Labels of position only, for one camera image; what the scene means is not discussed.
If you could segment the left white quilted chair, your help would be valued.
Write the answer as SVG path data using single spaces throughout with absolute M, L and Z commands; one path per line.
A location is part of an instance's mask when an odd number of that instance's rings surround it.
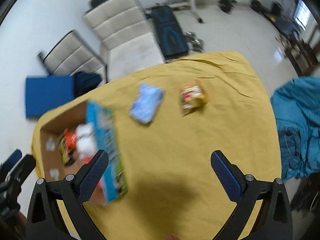
M 50 75 L 66 76 L 85 72 L 99 74 L 105 83 L 108 82 L 107 64 L 76 30 L 69 31 L 50 52 L 39 51 L 37 58 Z

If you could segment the chrome dumbbell pair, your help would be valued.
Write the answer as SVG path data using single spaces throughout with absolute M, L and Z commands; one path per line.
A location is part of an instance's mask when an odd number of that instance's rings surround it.
M 188 31 L 184 36 L 186 41 L 190 44 L 192 51 L 197 53 L 204 52 L 204 41 L 198 38 L 194 32 Z

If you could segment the dark blue cloth bag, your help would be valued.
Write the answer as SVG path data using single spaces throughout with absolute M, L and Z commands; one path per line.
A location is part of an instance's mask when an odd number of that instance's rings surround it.
M 74 96 L 77 98 L 96 89 L 102 78 L 96 73 L 77 72 L 73 75 L 73 82 Z

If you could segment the orange snack bag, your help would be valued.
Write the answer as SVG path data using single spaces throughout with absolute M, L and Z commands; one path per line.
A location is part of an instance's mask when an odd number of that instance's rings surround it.
M 67 150 L 76 150 L 76 132 L 65 129 L 63 136 L 65 138 Z

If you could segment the open cardboard box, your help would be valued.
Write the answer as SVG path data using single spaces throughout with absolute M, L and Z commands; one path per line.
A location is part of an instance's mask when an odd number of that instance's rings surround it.
M 71 166 L 63 165 L 59 140 L 65 129 L 75 131 L 80 124 L 91 122 L 94 127 L 97 151 L 108 153 L 108 167 L 97 184 L 89 202 L 105 205 L 127 193 L 124 168 L 116 138 L 112 110 L 101 104 L 86 100 L 52 117 L 40 128 L 41 161 L 43 176 L 47 181 L 58 181 L 68 174 L 76 174 L 80 168 L 93 158 L 80 159 L 76 150 Z

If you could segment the light blue tissue pack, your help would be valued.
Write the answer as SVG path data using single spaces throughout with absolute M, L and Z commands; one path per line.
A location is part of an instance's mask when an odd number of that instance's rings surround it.
M 155 117 L 163 98 L 162 88 L 141 83 L 138 95 L 129 110 L 129 116 L 141 124 L 149 124 Z

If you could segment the brown wooden chair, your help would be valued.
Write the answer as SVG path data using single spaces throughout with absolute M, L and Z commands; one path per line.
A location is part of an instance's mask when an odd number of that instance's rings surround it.
M 310 76 L 319 68 L 319 25 L 314 27 L 306 41 L 293 33 L 284 52 L 298 77 Z

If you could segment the black shoe wipes pack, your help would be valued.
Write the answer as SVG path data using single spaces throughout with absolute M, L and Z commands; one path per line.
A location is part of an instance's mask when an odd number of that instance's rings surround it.
M 71 166 L 74 164 L 75 160 L 73 158 L 73 149 L 69 149 L 67 146 L 67 140 L 65 136 L 62 136 L 59 140 L 59 149 L 61 153 L 61 158 L 63 165 L 65 166 Z

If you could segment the white quilted chair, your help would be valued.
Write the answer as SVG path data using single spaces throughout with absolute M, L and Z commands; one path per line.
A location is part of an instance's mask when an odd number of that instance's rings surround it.
M 107 64 L 76 30 L 69 31 L 50 52 L 39 51 L 37 58 L 50 75 L 66 76 L 85 72 L 99 74 L 105 83 L 108 82 Z
M 165 62 L 139 0 L 107 0 L 82 18 L 100 41 L 109 81 Z

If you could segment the blue foam mat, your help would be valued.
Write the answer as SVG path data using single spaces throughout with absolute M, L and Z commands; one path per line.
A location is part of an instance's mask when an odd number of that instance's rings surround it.
M 47 111 L 74 100 L 71 76 L 28 77 L 25 80 L 25 115 L 39 118 Z

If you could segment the blue blanket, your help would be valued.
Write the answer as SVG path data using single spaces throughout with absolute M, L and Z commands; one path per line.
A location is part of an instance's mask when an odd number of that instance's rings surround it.
M 270 99 L 281 152 L 281 178 L 319 172 L 319 78 L 300 77 L 277 88 Z

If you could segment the right white quilted chair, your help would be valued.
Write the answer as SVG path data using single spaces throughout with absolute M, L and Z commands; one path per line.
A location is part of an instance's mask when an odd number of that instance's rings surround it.
M 109 81 L 165 62 L 139 0 L 107 0 L 82 18 L 100 41 Z

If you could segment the yellow tablecloth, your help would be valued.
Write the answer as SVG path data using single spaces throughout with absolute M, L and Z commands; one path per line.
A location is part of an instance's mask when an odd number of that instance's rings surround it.
M 180 87 L 199 80 L 209 102 L 182 116 Z M 139 85 L 164 90 L 149 124 L 129 116 Z M 236 51 L 195 54 L 111 81 L 43 115 L 31 152 L 43 177 L 40 128 L 86 100 L 110 107 L 115 118 L 128 192 L 97 206 L 86 203 L 108 239 L 212 239 L 234 209 L 210 165 L 221 150 L 244 173 L 272 181 L 281 174 L 276 122 L 268 94 Z

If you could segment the black weight plate on floor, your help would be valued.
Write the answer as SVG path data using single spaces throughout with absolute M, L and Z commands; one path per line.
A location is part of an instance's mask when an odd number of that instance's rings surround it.
M 224 13 L 230 13 L 234 7 L 234 4 L 237 3 L 236 0 L 219 0 L 219 8 Z

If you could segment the black blue weight bench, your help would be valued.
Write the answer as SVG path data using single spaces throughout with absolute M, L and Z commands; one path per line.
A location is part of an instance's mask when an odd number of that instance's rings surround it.
M 151 11 L 151 18 L 164 58 L 187 56 L 189 47 L 172 9 L 167 5 L 157 7 Z

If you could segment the yellow snack bag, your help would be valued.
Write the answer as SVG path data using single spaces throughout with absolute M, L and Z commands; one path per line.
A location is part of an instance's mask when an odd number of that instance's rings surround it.
M 199 80 L 180 87 L 180 106 L 182 116 L 186 116 L 209 102 L 209 97 Z

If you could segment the white pillow pack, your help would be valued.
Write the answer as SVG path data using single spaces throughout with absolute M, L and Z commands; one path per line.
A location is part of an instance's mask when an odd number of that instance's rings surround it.
M 80 124 L 76 130 L 76 152 L 80 159 L 93 157 L 97 152 L 94 127 L 91 122 Z

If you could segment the red noodle packet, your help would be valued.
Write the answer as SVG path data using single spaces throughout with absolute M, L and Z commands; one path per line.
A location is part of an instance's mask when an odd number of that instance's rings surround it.
M 83 181 L 82 181 L 82 186 L 94 190 L 99 183 L 101 176 L 104 173 L 104 163 L 105 161 L 99 158 L 93 166 L 89 169 L 87 174 L 85 175 Z

